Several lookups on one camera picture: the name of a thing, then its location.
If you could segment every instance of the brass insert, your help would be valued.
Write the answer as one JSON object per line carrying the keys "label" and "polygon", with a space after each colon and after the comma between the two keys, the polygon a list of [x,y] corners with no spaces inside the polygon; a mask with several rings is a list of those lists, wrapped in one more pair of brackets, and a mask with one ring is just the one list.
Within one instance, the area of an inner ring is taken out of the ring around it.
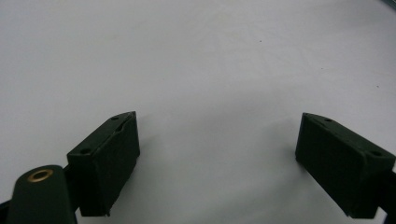
{"label": "brass insert", "polygon": [[36,171],[36,172],[32,173],[31,175],[29,175],[29,177],[27,177],[27,180],[29,182],[36,183],[36,182],[40,182],[40,181],[47,179],[52,174],[53,174],[53,171],[50,169],[39,170],[39,171]]}

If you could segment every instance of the mounting hole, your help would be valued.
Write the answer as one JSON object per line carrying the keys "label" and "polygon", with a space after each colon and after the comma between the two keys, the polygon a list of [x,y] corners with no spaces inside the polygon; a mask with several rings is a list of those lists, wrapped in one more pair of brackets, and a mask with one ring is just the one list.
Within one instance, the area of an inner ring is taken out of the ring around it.
{"label": "mounting hole", "polygon": [[53,171],[50,170],[50,169],[39,170],[39,171],[34,172],[31,175],[29,175],[27,180],[29,182],[36,183],[36,182],[40,182],[40,181],[43,181],[43,180],[47,179],[52,174],[53,174]]}
{"label": "mounting hole", "polygon": [[79,153],[81,153],[82,155],[86,155],[89,154],[91,152],[90,148],[83,148]]}
{"label": "mounting hole", "polygon": [[382,156],[382,154],[380,152],[377,151],[370,151],[370,153],[374,156]]}

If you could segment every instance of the white table surface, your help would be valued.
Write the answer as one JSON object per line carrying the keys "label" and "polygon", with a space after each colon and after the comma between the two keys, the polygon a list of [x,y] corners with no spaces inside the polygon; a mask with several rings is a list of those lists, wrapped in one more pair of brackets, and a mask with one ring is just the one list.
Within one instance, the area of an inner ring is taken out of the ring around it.
{"label": "white table surface", "polygon": [[0,202],[106,119],[141,157],[84,223],[382,223],[294,159],[303,112],[396,153],[396,11],[378,0],[0,2]]}

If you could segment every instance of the white surface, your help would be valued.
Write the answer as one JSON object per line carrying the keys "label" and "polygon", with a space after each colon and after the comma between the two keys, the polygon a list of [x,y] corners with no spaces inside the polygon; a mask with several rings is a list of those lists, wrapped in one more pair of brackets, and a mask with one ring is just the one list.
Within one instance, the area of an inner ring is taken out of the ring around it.
{"label": "white surface", "polygon": [[396,12],[375,0],[0,2],[0,201],[109,117],[142,155],[111,217],[353,220],[294,160],[303,112],[396,153]]}

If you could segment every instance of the screw hole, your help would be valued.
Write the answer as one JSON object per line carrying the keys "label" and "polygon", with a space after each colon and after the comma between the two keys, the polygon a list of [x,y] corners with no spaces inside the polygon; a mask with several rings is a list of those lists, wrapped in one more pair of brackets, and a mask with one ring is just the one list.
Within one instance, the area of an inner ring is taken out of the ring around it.
{"label": "screw hole", "polygon": [[52,170],[40,170],[40,171],[37,171],[37,172],[29,175],[27,180],[32,183],[40,182],[40,181],[47,179],[52,174],[53,174]]}
{"label": "screw hole", "polygon": [[370,153],[372,154],[372,155],[375,155],[375,156],[382,156],[382,154],[380,153],[380,152],[377,152],[377,151],[370,151]]}
{"label": "screw hole", "polygon": [[82,155],[86,155],[89,154],[91,152],[90,148],[83,148],[79,153],[81,153]]}

